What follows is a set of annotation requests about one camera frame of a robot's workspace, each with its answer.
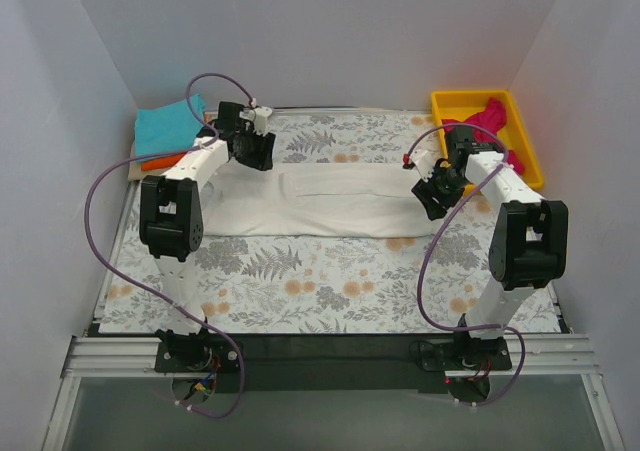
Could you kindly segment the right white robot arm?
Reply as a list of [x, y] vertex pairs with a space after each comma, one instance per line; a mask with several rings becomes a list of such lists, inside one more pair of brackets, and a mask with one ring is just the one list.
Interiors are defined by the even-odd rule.
[[490, 278], [476, 305], [464, 313], [449, 337], [417, 346], [426, 371], [511, 367], [505, 333], [520, 306], [566, 268], [569, 211], [560, 200], [534, 191], [508, 162], [507, 146], [477, 125], [444, 126], [447, 155], [434, 158], [412, 144], [403, 166], [419, 180], [412, 192], [432, 221], [448, 226], [469, 201], [471, 186], [497, 210], [488, 251]]

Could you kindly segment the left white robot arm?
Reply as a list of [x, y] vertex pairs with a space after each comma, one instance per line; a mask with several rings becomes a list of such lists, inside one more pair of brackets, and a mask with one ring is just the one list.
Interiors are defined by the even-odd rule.
[[196, 135], [193, 151], [163, 174], [142, 180], [139, 235], [155, 259], [161, 292], [172, 306], [171, 323], [156, 335], [166, 347], [165, 356], [183, 368], [210, 369], [213, 358], [193, 284], [195, 252], [205, 234], [205, 186], [231, 160], [258, 171], [273, 167], [272, 114], [271, 108], [255, 103], [221, 102], [217, 117]]

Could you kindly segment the white t shirt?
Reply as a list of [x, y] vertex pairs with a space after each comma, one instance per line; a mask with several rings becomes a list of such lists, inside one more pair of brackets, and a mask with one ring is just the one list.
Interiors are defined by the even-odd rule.
[[404, 238], [436, 233], [411, 188], [417, 174], [391, 163], [230, 162], [212, 177], [203, 211], [208, 236]]

